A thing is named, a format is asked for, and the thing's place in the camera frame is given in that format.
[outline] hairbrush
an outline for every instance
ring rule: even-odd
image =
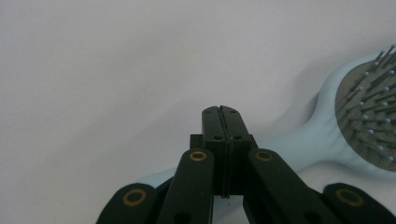
[[[337,161],[368,175],[396,179],[395,46],[335,70],[311,119],[297,131],[259,141],[298,171]]]

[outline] white surface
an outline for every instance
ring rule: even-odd
[[[342,63],[396,42],[394,1],[1,1],[0,223],[94,223],[119,188],[177,165],[201,111],[256,139],[301,126]],[[322,162],[322,191],[396,214],[396,182]],[[248,223],[231,209],[216,223]]]

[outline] metal bristle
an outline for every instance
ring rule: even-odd
[[[359,87],[359,85],[361,84],[361,82],[367,78],[368,76],[370,76],[369,72],[364,72],[363,74],[361,74],[361,77],[355,82],[355,85],[353,85],[349,91],[356,91],[356,88]]]
[[[356,94],[358,94],[362,90],[363,90],[363,87],[358,87],[358,88],[355,87],[354,91],[346,98],[346,101],[348,102],[348,101],[352,100],[353,97],[355,97]]]
[[[376,105],[373,105],[373,106],[370,106],[370,107],[367,107],[367,108],[363,108],[363,109],[361,109],[361,112],[364,113],[366,111],[374,110],[374,109],[379,108],[381,106],[388,106],[388,105],[389,104],[387,102],[382,102],[381,104],[376,104]]]
[[[373,150],[373,151],[382,151],[384,150],[384,147],[382,146],[367,146],[369,149]]]
[[[367,89],[367,91],[372,90],[373,88],[381,84],[384,80],[386,80],[388,77],[393,77],[394,75],[395,75],[395,71],[393,69],[389,70],[387,73],[382,74],[376,80],[371,82],[371,86],[369,89]]]
[[[385,130],[385,129],[372,129],[375,133],[393,133],[395,134],[395,130]]]
[[[395,97],[395,96],[396,96],[396,92],[384,94],[382,97],[376,98],[375,101],[379,102],[379,101],[383,101],[383,100],[386,100],[388,98]]]
[[[371,99],[371,98],[373,98],[373,97],[375,97],[375,96],[377,96],[377,95],[384,94],[384,93],[388,92],[389,90],[390,90],[390,87],[384,87],[384,88],[383,88],[382,90],[380,90],[380,91],[373,92],[373,93],[371,93],[371,94],[369,94],[369,95],[367,95],[367,96],[361,98],[361,100],[362,100],[363,102],[366,102],[367,100],[369,100],[369,99]]]
[[[393,52],[392,56],[389,58],[388,62],[394,64],[396,62],[396,52]]]
[[[375,131],[373,129],[367,129],[367,130],[354,129],[353,132],[355,132],[355,133],[368,133],[368,134],[374,134],[375,133]]]
[[[389,58],[388,56],[390,55],[390,53],[393,51],[394,48],[395,48],[394,45],[390,46],[390,48],[389,48],[389,50],[387,51],[387,53],[384,55],[384,57],[382,57],[381,61],[379,61],[378,67],[381,66],[381,64],[383,64],[384,61],[387,60],[387,59]]]
[[[349,119],[348,121],[349,121],[349,122],[362,121],[362,120],[366,120],[366,119],[368,119],[368,118],[369,118],[369,117],[368,117],[367,115],[363,115],[363,116],[361,116],[361,118]]]
[[[346,112],[350,112],[350,111],[352,111],[352,110],[354,110],[354,109],[356,109],[356,108],[360,108],[360,107],[362,107],[362,106],[364,106],[364,102],[358,102],[356,105],[353,105],[352,107],[348,108],[348,109],[346,110]]]
[[[385,139],[382,139],[382,138],[376,138],[375,140],[376,140],[377,142],[385,143],[385,144],[387,144],[387,145],[395,145],[394,142],[391,142],[391,141],[388,141],[388,140],[385,140]]]
[[[378,60],[382,57],[384,54],[384,51],[379,52],[378,56],[373,60],[373,62],[370,64],[369,68],[367,69],[368,72],[375,71],[375,69],[378,67],[379,62]]]
[[[369,141],[367,141],[366,139],[363,139],[363,138],[361,138],[361,137],[357,137],[356,139],[359,140],[359,142],[363,143],[363,144],[366,145],[366,146],[375,147],[375,145],[373,144],[373,142],[369,142]]]
[[[363,123],[391,124],[393,119],[361,119]]]
[[[374,110],[374,112],[375,113],[381,113],[381,112],[389,113],[389,112],[395,111],[395,110],[396,110],[396,106],[390,106],[387,108],[381,108],[381,109]]]

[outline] black plastic linkage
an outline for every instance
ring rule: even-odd
[[[154,223],[158,191],[146,184],[131,184],[117,191],[107,203],[97,224]]]
[[[251,193],[246,197],[260,199],[274,223],[342,223],[274,151],[251,150],[247,174],[255,187],[251,187],[253,197]]]
[[[205,149],[183,154],[157,224],[211,222],[214,161],[213,154]]]

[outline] hairbrush handle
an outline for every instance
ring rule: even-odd
[[[334,148],[335,134],[337,133],[323,129],[317,122],[310,120],[298,130],[268,141],[260,141],[258,146],[273,150],[294,171],[299,171],[318,161],[336,158],[339,150]]]

